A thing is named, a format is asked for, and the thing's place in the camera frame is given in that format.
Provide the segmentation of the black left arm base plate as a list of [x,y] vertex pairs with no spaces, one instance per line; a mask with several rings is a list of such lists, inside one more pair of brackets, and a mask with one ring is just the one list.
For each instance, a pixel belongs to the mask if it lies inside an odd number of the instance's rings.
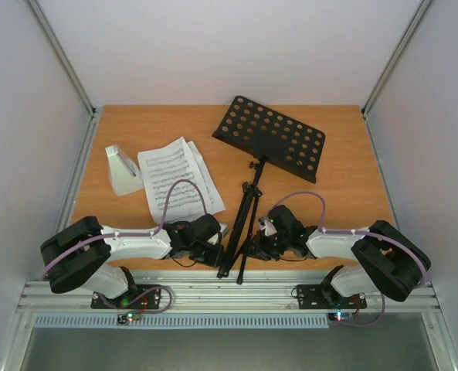
[[110,310],[158,310],[162,299],[162,289],[152,284],[139,284],[136,291],[122,294],[115,299],[102,297],[93,293],[90,307],[92,309]]

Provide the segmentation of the white grey metronome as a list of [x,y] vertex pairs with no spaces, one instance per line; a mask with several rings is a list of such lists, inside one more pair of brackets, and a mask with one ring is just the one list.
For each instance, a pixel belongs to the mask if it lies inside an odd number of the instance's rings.
[[105,148],[108,175],[112,190],[117,196],[126,196],[144,188],[141,171],[118,145]]

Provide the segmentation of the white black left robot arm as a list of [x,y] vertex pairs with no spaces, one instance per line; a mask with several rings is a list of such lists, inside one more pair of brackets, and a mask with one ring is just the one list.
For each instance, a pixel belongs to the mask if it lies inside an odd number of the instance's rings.
[[112,267],[113,262],[188,258],[195,264],[219,267],[227,232],[227,225],[211,214],[146,230],[117,229],[87,216],[41,245],[42,277],[54,294],[84,288],[127,308],[135,303],[139,289],[130,270]]

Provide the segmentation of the aluminium corner post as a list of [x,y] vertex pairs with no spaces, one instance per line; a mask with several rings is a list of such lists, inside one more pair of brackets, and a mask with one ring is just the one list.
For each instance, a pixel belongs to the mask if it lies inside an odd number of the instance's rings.
[[369,113],[375,106],[382,91],[386,87],[386,84],[390,80],[392,74],[395,72],[395,69],[402,60],[403,55],[409,48],[411,41],[414,39],[416,33],[418,32],[434,3],[434,0],[422,0],[419,1],[418,5],[416,6],[415,11],[410,17],[405,29],[399,38],[399,41],[395,44],[395,47],[390,57],[388,58],[385,67],[380,73],[379,78],[377,79],[371,93],[368,95],[368,98],[361,109],[361,114],[365,121],[367,120]]
[[80,78],[78,77],[75,69],[73,68],[72,63],[70,62],[69,57],[67,56],[59,38],[54,31],[47,15],[45,14],[42,6],[37,0],[25,0],[25,3],[29,7],[30,12],[34,16],[37,24],[42,30],[44,36],[46,37],[51,50],[55,54],[59,64],[65,71],[70,83],[73,85],[74,90],[77,92],[79,98],[81,99],[83,106],[85,107],[88,114],[93,117],[96,113],[96,108],[94,107],[91,99],[89,98],[87,92],[85,91],[84,86],[82,85]]

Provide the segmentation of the black tripod music stand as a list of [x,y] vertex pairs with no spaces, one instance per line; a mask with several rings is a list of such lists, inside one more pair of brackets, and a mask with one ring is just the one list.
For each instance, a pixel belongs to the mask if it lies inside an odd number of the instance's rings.
[[229,275],[236,261],[236,249],[246,221],[256,209],[264,166],[274,165],[314,184],[326,135],[297,119],[237,95],[212,136],[254,158],[249,164],[255,171],[253,180],[242,185],[243,197],[217,273],[218,278],[223,278]]

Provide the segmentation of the left aluminium corner post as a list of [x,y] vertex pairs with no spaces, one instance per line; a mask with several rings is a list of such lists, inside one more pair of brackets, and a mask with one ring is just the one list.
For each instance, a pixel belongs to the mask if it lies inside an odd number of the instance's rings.
[[84,86],[82,85],[80,78],[78,77],[75,69],[73,68],[72,63],[70,62],[69,57],[67,56],[59,38],[54,31],[47,15],[45,14],[42,6],[37,0],[25,0],[25,3],[29,7],[30,12],[34,16],[37,24],[42,30],[44,36],[46,37],[51,50],[55,54],[59,64],[65,71],[70,83],[73,85],[74,90],[77,92],[79,98],[81,99],[83,106],[85,107],[88,114],[93,117],[96,113],[96,108],[94,107],[91,99],[89,98],[87,92],[85,91]]

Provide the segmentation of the aluminium front frame rails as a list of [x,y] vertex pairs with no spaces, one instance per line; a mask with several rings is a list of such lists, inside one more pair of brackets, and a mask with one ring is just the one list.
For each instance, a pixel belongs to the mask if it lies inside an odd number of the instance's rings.
[[[171,313],[296,313],[299,284],[318,284],[324,271],[247,271],[243,283],[238,273],[218,279],[214,271],[138,271],[140,284],[170,287],[175,296]],[[25,284],[18,311],[91,312],[92,292],[78,288],[65,294],[53,294],[41,281]]]

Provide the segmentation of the right aluminium corner post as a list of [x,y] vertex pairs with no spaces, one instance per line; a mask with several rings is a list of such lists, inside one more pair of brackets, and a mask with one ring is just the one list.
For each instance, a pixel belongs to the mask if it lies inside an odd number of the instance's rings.
[[415,11],[410,17],[405,29],[399,38],[399,41],[395,44],[395,47],[390,57],[388,58],[385,67],[380,73],[379,78],[377,79],[371,93],[368,95],[368,98],[361,109],[361,114],[365,121],[367,120],[369,113],[375,106],[382,91],[386,87],[386,84],[390,80],[392,74],[395,72],[395,69],[402,60],[403,55],[409,48],[411,41],[414,39],[416,33],[418,32],[434,3],[434,0],[422,0],[419,1],[418,5],[416,6]]

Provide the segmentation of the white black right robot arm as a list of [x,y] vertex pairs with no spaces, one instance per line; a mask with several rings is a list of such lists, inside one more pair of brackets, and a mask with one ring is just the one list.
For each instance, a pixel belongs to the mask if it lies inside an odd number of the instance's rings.
[[404,302],[424,284],[431,261],[393,225],[378,220],[358,230],[305,227],[284,205],[274,207],[260,220],[260,230],[249,240],[246,256],[280,260],[291,251],[303,259],[336,257],[355,261],[330,271],[316,294],[326,307],[336,308],[355,295],[379,291]]

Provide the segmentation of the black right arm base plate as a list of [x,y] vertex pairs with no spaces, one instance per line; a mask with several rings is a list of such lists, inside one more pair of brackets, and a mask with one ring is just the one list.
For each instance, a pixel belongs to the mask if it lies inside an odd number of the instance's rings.
[[299,284],[290,295],[297,300],[299,309],[355,310],[366,309],[367,302],[358,294],[351,297],[340,296],[333,288],[323,288],[320,284]]

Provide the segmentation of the white sheet music page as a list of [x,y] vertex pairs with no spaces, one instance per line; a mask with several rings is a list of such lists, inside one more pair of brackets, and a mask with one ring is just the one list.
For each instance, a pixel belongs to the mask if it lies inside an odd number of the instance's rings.
[[163,148],[141,151],[137,160],[156,223],[192,221],[209,213],[205,182],[183,137]]
[[225,204],[222,201],[222,197],[220,196],[219,191],[215,187],[215,183],[212,180],[208,167],[205,164],[204,158],[202,157],[201,153],[195,146],[194,141],[189,141],[187,145],[190,148],[190,150],[192,151],[192,154],[195,158],[195,162],[205,182],[206,192],[209,196],[209,202],[207,203],[208,211],[211,214],[220,213],[222,211],[225,211],[226,210]]

